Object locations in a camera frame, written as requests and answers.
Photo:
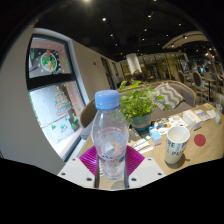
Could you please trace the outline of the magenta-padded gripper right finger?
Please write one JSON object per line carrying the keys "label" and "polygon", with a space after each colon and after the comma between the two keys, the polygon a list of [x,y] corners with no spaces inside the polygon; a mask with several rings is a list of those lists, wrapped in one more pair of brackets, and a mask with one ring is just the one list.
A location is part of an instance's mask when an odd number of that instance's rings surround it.
{"label": "magenta-padded gripper right finger", "polygon": [[165,176],[166,174],[153,158],[145,158],[132,147],[127,147],[124,171],[126,188],[143,187]]}

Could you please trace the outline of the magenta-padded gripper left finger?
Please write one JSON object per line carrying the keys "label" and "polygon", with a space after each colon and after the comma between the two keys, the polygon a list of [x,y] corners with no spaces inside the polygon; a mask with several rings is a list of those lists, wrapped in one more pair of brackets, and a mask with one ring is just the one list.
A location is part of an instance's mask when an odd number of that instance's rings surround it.
{"label": "magenta-padded gripper left finger", "polygon": [[58,176],[84,188],[99,186],[99,162],[95,147],[78,158],[73,158],[62,168]]}

